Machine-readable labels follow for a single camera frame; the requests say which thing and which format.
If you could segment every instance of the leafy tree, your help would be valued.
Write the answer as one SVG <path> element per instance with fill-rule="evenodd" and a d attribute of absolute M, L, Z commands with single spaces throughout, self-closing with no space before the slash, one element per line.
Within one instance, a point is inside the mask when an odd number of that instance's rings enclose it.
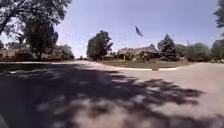
<path fill-rule="evenodd" d="M 187 50 L 187 58 L 189 61 L 209 61 L 211 59 L 210 50 L 208 46 L 202 43 L 190 45 Z"/>
<path fill-rule="evenodd" d="M 219 9 L 215 12 L 215 15 L 218 17 L 216 20 L 217 22 L 217 27 L 222 28 L 224 27 L 224 0 L 219 0 L 218 1 L 218 6 Z"/>
<path fill-rule="evenodd" d="M 184 57 L 187 54 L 187 46 L 182 45 L 182 44 L 176 44 L 176 53 L 179 57 Z"/>
<path fill-rule="evenodd" d="M 72 0 L 1 0 L 0 35 L 17 33 L 30 18 L 42 16 L 52 24 L 64 19 Z"/>
<path fill-rule="evenodd" d="M 24 34 L 18 33 L 18 36 L 16 36 L 16 39 L 19 41 L 19 50 L 22 50 L 23 42 L 26 39 Z"/>
<path fill-rule="evenodd" d="M 158 49 L 160 51 L 162 60 L 166 60 L 166 61 L 177 60 L 175 43 L 168 34 L 165 36 L 164 40 L 162 40 L 158 44 Z"/>
<path fill-rule="evenodd" d="M 2 43 L 2 41 L 0 41 L 0 49 L 4 48 L 4 44 Z"/>
<path fill-rule="evenodd" d="M 224 40 L 216 40 L 211 48 L 212 57 L 215 60 L 224 58 Z"/>
<path fill-rule="evenodd" d="M 93 60 L 102 60 L 102 57 L 111 51 L 113 43 L 110 42 L 108 32 L 100 31 L 95 37 L 89 40 L 87 46 L 87 56 Z"/>
<path fill-rule="evenodd" d="M 58 40 L 58 33 L 55 32 L 53 24 L 41 17 L 30 19 L 26 23 L 25 35 L 31 51 L 39 60 L 43 53 L 47 53 L 47 50 L 53 50 Z"/>

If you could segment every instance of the shrub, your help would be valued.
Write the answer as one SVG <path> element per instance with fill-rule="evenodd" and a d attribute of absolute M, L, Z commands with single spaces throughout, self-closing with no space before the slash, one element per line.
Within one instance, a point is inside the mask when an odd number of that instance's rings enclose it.
<path fill-rule="evenodd" d="M 29 52 L 17 52 L 15 54 L 15 61 L 32 61 L 33 55 Z"/>

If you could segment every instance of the blue sky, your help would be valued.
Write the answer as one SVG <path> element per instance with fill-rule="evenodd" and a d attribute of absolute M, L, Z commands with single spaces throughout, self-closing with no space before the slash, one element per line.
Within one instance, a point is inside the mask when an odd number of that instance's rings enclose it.
<path fill-rule="evenodd" d="M 211 46 L 221 33 L 213 15 L 217 8 L 217 0 L 73 0 L 57 26 L 58 43 L 72 46 L 76 57 L 85 56 L 88 39 L 105 30 L 114 51 L 156 45 L 166 33 L 176 43 Z M 135 25 L 144 37 L 135 33 Z"/>

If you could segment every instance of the evergreen tree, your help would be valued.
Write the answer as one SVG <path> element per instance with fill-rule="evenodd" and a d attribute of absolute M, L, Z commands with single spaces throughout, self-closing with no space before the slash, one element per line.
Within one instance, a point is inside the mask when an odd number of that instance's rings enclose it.
<path fill-rule="evenodd" d="M 165 61 L 176 61 L 177 55 L 176 55 L 176 49 L 173 39 L 170 38 L 170 36 L 167 34 L 159 44 L 158 49 L 160 51 L 160 55 L 162 57 L 162 60 Z"/>

